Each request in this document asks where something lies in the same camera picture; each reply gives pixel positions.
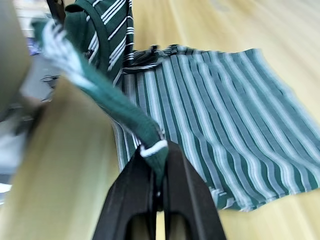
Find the wooden surface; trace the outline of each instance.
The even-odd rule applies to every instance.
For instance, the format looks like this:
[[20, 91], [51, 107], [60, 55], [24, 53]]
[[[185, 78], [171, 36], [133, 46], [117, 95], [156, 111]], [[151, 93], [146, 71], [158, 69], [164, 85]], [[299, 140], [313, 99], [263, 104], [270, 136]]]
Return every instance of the wooden surface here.
[[[320, 124], [319, 11], [317, 0], [134, 0], [135, 48], [261, 48]], [[90, 240], [115, 155], [108, 117], [61, 81], [0, 211], [0, 240]], [[319, 199], [314, 190], [219, 213], [229, 240], [318, 240]]]

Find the white stripe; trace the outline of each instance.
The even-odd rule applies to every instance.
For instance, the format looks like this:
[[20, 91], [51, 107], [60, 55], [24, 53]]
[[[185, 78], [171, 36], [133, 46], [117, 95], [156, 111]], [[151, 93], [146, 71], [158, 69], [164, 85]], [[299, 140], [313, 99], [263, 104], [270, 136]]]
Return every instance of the white stripe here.
[[101, 19], [103, 20], [103, 18], [109, 14], [114, 8], [117, 7], [117, 5], [123, 0], [117, 0], [115, 1], [102, 15], [101, 15]]
[[131, 156], [130, 156], [130, 150], [129, 150], [129, 143], [128, 143], [128, 138], [127, 138], [127, 133], [125, 132], [124, 128], [122, 128], [123, 130], [123, 136], [124, 136], [124, 142], [125, 142], [125, 151], [126, 151], [126, 157], [128, 160], [130, 160]]
[[168, 147], [167, 140], [160, 140], [155, 145], [153, 145], [152, 147], [150, 147], [148, 149], [145, 149], [145, 146], [141, 145], [141, 147], [140, 147], [140, 155], [143, 158], [148, 158], [148, 157], [150, 157], [152, 155], [155, 155], [160, 150], [162, 150], [162, 149], [164, 149], [166, 147]]
[[120, 78], [120, 76], [121, 76], [121, 73], [122, 73], [122, 68], [120, 68], [118, 74], [115, 76], [115, 78], [114, 78], [114, 80], [113, 80], [113, 83], [112, 83], [113, 87], [115, 87], [115, 86], [117, 85], [118, 80], [119, 80], [119, 78]]
[[113, 52], [109, 57], [110, 60], [112, 60], [114, 56], [118, 54], [118, 52], [121, 50], [121, 47], [125, 44], [125, 42], [126, 42], [126, 37], [124, 37], [122, 41], [119, 43], [119, 45], [113, 50]]
[[[124, 93], [129, 98], [129, 100], [136, 106], [137, 100], [136, 100], [136, 91], [134, 87], [134, 77], [131, 74], [128, 74], [124, 77]], [[132, 135], [134, 147], [137, 149], [137, 147], [141, 144], [140, 141], [136, 138], [136, 136]]]
[[[267, 108], [264, 105], [264, 103], [261, 101], [261, 99], [258, 97], [256, 91], [254, 90], [253, 86], [250, 84], [250, 82], [244, 77], [242, 72], [239, 70], [238, 66], [233, 62], [232, 58], [230, 57], [230, 54], [225, 54], [224, 57], [228, 60], [227, 63], [231, 67], [232, 72], [236, 74], [237, 79], [239, 79], [239, 82], [243, 84], [243, 87], [245, 88], [248, 96], [251, 98], [252, 103], [256, 106], [256, 109], [259, 111], [259, 113], [262, 116], [262, 119], [268, 126], [269, 130], [272, 132], [272, 135], [279, 143], [279, 146], [282, 148], [282, 150], [290, 157], [290, 159], [296, 161], [297, 163], [301, 164], [305, 168], [309, 169], [314, 176], [320, 176], [319, 169], [312, 163], [306, 161], [305, 159], [301, 159], [301, 157], [298, 155], [297, 151], [293, 148], [293, 146], [288, 142], [287, 137], [284, 135], [283, 131], [280, 129], [278, 124], [276, 123], [275, 119], [272, 117], [272, 115], [267, 112]], [[306, 191], [311, 190], [311, 186], [309, 183], [308, 173], [304, 169], [304, 174], [301, 172], [299, 166], [296, 166], [297, 169], [300, 172], [300, 175], [302, 177], [302, 184], [304, 185], [304, 188]]]
[[114, 57], [114, 59], [111, 61], [109, 67], [108, 67], [108, 71], [111, 71], [111, 69], [113, 68], [113, 66], [116, 64], [117, 60], [120, 58], [121, 54], [124, 52], [125, 50], [125, 46], [123, 45], [123, 48], [120, 50], [120, 52], [118, 53], [117, 56]]
[[147, 98], [150, 108], [150, 114], [153, 120], [155, 120], [161, 129], [164, 129], [163, 116], [160, 109], [160, 100], [157, 92], [157, 84], [155, 73], [153, 71], [147, 71], [145, 74], [145, 85], [147, 91]]
[[97, 52], [98, 52], [98, 49], [99, 49], [99, 41], [98, 39], [96, 40], [96, 44], [95, 44], [95, 48], [93, 50], [93, 53], [92, 55], [89, 57], [89, 63], [92, 62], [92, 60], [94, 59], [94, 57], [96, 56]]
[[122, 137], [121, 137], [121, 135], [123, 134], [123, 130], [120, 128], [119, 124], [116, 122], [114, 122], [112, 124], [112, 126], [113, 126], [113, 130], [114, 130], [114, 134], [115, 134], [119, 169], [120, 169], [120, 171], [122, 171], [125, 168], [124, 154], [123, 154], [123, 142], [122, 142]]
[[91, 42], [90, 42], [89, 47], [88, 47], [88, 50], [92, 50], [93, 49], [93, 44], [95, 43], [96, 39], [97, 39], [97, 32], [94, 31], [94, 35], [93, 35], [93, 37], [91, 39]]
[[110, 19], [111, 19], [114, 15], [117, 14], [117, 12], [122, 8], [122, 6], [125, 5], [125, 3], [126, 3], [126, 1], [123, 0], [122, 2], [120, 2], [120, 3], [118, 4], [118, 6], [117, 6], [113, 11], [111, 11], [108, 15], [106, 15], [106, 16], [102, 19], [102, 21], [104, 21], [103, 24], [106, 25], [106, 24], [110, 21]]
[[111, 33], [111, 35], [108, 37], [108, 40], [110, 40], [117, 32], [118, 30], [122, 27], [122, 25], [126, 22], [127, 18], [125, 17], [123, 21], [119, 24], [119, 26]]
[[125, 56], [123, 57], [123, 59], [125, 60], [125, 59], [129, 59], [129, 58], [133, 58], [133, 56], [134, 56], [133, 53], [129, 53], [129, 54], [125, 55]]
[[95, 5], [97, 5], [97, 3], [101, 2], [102, 0], [96, 0], [93, 4], [92, 7], [95, 7]]
[[123, 61], [126, 62], [126, 61], [130, 61], [130, 60], [134, 60], [135, 58], [132, 56], [132, 57], [129, 57], [129, 58], [126, 58], [124, 59]]

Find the white trim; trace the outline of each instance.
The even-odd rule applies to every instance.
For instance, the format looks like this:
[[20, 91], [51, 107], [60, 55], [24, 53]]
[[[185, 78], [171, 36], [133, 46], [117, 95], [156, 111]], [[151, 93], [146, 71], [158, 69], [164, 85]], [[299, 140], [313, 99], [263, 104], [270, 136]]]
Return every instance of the white trim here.
[[160, 140], [155, 145], [153, 145], [152, 147], [150, 147], [148, 149], [145, 149], [145, 147], [143, 145], [141, 145], [140, 155], [143, 158], [147, 158], [147, 157], [150, 157], [150, 156], [156, 154], [161, 149], [166, 148], [166, 147], [168, 147], [167, 140]]

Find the green and white striped fabric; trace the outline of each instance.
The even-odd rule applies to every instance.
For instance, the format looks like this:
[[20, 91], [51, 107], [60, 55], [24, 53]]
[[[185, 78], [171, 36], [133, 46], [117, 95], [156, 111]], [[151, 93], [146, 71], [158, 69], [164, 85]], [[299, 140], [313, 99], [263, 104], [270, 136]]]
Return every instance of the green and white striped fabric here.
[[131, 0], [76, 0], [65, 8], [64, 28], [72, 44], [111, 81], [133, 62]]
[[[178, 143], [219, 209], [250, 211], [320, 186], [320, 132], [257, 49], [135, 52], [117, 83]], [[139, 145], [116, 128], [123, 169]]]

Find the wooden floor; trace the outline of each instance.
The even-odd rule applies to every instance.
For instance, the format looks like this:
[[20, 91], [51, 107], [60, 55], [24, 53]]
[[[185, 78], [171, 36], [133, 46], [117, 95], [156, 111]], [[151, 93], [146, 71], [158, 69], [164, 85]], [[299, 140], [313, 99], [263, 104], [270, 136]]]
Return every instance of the wooden floor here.
[[[319, 12], [318, 0], [133, 0], [135, 48], [260, 48], [320, 125]], [[0, 240], [90, 240], [117, 174], [108, 117], [60, 81], [0, 211]], [[314, 190], [219, 213], [229, 240], [318, 240], [319, 201]]]

